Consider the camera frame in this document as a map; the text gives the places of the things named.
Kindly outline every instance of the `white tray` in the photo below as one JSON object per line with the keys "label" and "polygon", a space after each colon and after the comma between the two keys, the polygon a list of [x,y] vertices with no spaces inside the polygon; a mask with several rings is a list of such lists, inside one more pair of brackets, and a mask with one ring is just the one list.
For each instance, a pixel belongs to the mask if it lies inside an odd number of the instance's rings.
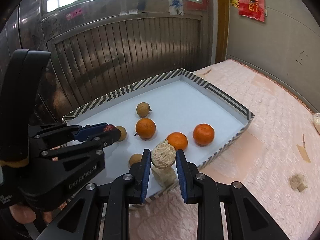
{"label": "white tray", "polygon": [[[140,117],[136,107],[141,102],[150,104],[148,118],[156,124],[156,133],[150,140],[142,140],[135,134]],[[127,138],[106,147],[105,169],[92,182],[102,185],[129,171],[132,154],[152,150],[172,132],[182,132],[188,138],[184,151],[188,162],[198,168],[207,165],[218,153],[225,150],[249,126],[254,114],[214,85],[184,69],[173,70],[132,85],[126,86],[72,111],[63,120],[68,125],[85,126],[106,122],[121,125],[127,130]],[[215,130],[214,141],[198,146],[192,137],[193,129],[207,123]],[[158,198],[168,188],[162,188],[150,172],[147,202]]]}

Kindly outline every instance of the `tangerine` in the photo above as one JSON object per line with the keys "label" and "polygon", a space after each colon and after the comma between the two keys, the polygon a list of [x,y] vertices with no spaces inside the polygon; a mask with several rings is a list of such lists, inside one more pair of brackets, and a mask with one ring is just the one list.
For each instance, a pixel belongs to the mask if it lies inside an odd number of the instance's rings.
{"label": "tangerine", "polygon": [[167,137],[167,140],[168,140],[168,143],[172,145],[176,151],[179,149],[182,149],[184,151],[188,146],[187,137],[180,132],[173,132],[169,134]]}
{"label": "tangerine", "polygon": [[156,124],[149,118],[142,118],[136,124],[136,132],[142,139],[150,139],[156,132]]}
{"label": "tangerine", "polygon": [[193,130],[193,138],[201,146],[208,145],[214,139],[214,129],[206,123],[198,124]]}

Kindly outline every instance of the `finger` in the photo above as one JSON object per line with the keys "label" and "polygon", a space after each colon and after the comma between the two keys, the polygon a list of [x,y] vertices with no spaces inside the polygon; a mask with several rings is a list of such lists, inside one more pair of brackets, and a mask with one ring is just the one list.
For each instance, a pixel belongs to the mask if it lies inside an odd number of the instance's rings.
{"label": "finger", "polygon": [[51,221],[52,221],[52,212],[43,212],[43,220],[46,223],[51,223]]}
{"label": "finger", "polygon": [[27,206],[14,204],[9,207],[12,217],[21,224],[28,224],[36,219],[36,214]]}

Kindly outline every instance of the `blue gripper pad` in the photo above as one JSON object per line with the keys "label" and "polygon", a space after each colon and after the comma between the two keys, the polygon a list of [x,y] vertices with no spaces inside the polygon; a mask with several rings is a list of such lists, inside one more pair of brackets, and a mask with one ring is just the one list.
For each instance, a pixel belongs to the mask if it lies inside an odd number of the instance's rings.
{"label": "blue gripper pad", "polygon": [[179,179],[179,184],[180,184],[181,197],[183,198],[184,202],[186,203],[187,198],[188,198],[187,181],[186,181],[186,176],[184,175],[184,171],[182,168],[180,155],[178,153],[176,153],[176,167],[177,167],[178,179]]}
{"label": "blue gripper pad", "polygon": [[149,183],[149,175],[150,175],[150,168],[151,168],[151,152],[149,149],[145,149],[148,151],[148,158],[146,161],[142,181],[141,181],[141,203],[146,201],[147,197],[147,190],[148,190],[148,183]]}
{"label": "blue gripper pad", "polygon": [[83,128],[80,128],[78,133],[74,136],[75,140],[78,140],[79,142],[84,142],[89,136],[94,135],[96,133],[102,133],[103,129],[107,123],[98,123],[95,125],[86,125]]}

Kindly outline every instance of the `striped box border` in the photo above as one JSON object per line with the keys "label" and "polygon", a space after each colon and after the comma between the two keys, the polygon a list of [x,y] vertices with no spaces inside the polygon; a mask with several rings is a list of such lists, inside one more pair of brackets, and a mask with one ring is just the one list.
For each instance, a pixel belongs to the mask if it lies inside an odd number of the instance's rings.
{"label": "striped box border", "polygon": [[[170,79],[170,78],[174,78],[176,76],[180,76],[183,75],[186,78],[188,78],[189,80],[193,81],[194,83],[198,84],[199,86],[205,88],[206,90],[208,90],[210,93],[215,94],[215,96],[217,96],[218,98],[220,98],[223,102],[225,102],[227,105],[229,105],[232,109],[234,109],[236,112],[238,112],[239,114],[241,114],[242,116],[244,116],[248,122],[246,124],[245,127],[243,127],[235,136],[233,136],[228,143],[226,143],[223,147],[221,147],[218,151],[216,151],[215,153],[213,153],[212,156],[210,156],[207,160],[205,160],[203,163],[201,163],[200,165],[198,165],[198,169],[201,170],[202,168],[204,168],[206,165],[208,165],[210,162],[212,162],[217,156],[219,156],[224,150],[226,150],[236,139],[238,139],[240,137],[240,135],[247,130],[247,128],[249,127],[250,123],[252,122],[253,118],[254,118],[254,114],[248,109],[246,108],[244,105],[242,105],[241,103],[239,103],[237,100],[235,100],[234,98],[232,98],[231,96],[229,96],[227,93],[223,92],[221,89],[217,88],[216,86],[212,85],[211,83],[207,82],[206,80],[202,79],[201,77],[189,72],[188,70],[185,69],[176,69],[176,70],[172,70],[166,73],[162,73],[160,75],[156,75],[153,77],[149,77],[146,79],[143,79],[139,82],[135,82],[131,85],[125,86],[123,88],[120,88],[118,90],[115,90],[113,92],[110,92],[102,97],[99,97],[75,110],[73,110],[72,112],[70,112],[69,114],[66,114],[62,121],[63,122],[68,122],[69,120],[72,120],[78,116],[80,116],[81,114],[86,113],[87,111],[90,111],[92,109],[94,109],[95,107],[101,106],[102,104],[106,104],[109,101],[115,99],[115,98],[119,98],[122,95],[128,94],[132,91],[136,91],[138,89],[144,88],[146,86]],[[146,203],[142,204],[142,205],[131,205],[130,208],[131,209],[137,209],[139,207],[145,206],[148,203],[151,203],[152,201],[156,200],[157,198],[161,197],[163,194],[165,194],[166,192],[170,191],[171,189],[175,188],[177,185],[179,184],[178,179],[172,183],[169,187],[162,189],[161,191],[155,193],[154,195],[146,198]]]}

